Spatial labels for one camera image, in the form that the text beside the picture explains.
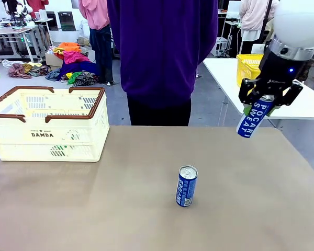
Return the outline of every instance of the blue cloth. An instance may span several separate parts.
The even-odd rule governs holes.
[[[189,101],[197,66],[212,50],[217,0],[107,0],[127,95],[151,108]]]
[[[63,61],[63,66],[60,69],[59,76],[57,77],[57,80],[59,81],[61,77],[66,74],[66,73],[75,73],[75,72],[82,72],[82,71],[87,71],[90,73],[94,73],[95,75],[99,76],[100,71],[97,68],[95,63],[84,61],[84,62],[75,62],[71,64],[65,64]]]
[[[60,69],[56,69],[55,71],[50,72],[46,79],[50,81],[57,81],[58,75],[60,74]]]

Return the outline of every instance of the white robot head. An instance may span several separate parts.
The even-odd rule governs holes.
[[[314,0],[281,0],[274,15],[279,40],[295,48],[314,48]]]

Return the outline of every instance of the cardboard box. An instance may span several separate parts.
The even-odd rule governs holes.
[[[56,55],[46,53],[46,63],[54,71],[62,67],[63,60],[58,58]]]
[[[81,46],[90,46],[89,38],[78,37],[78,44]]]

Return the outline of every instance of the yellow basket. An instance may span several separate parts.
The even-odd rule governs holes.
[[[263,55],[237,55],[237,85],[241,86],[244,78],[256,79],[261,73],[259,69]]]

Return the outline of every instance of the pink jacket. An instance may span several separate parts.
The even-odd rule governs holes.
[[[91,29],[101,30],[109,24],[107,0],[79,0],[79,10]]]
[[[268,0],[241,0],[240,18],[242,20],[242,29],[260,30],[263,26],[263,20],[266,13]],[[279,4],[279,0],[273,0],[269,19],[274,17],[274,13]]]

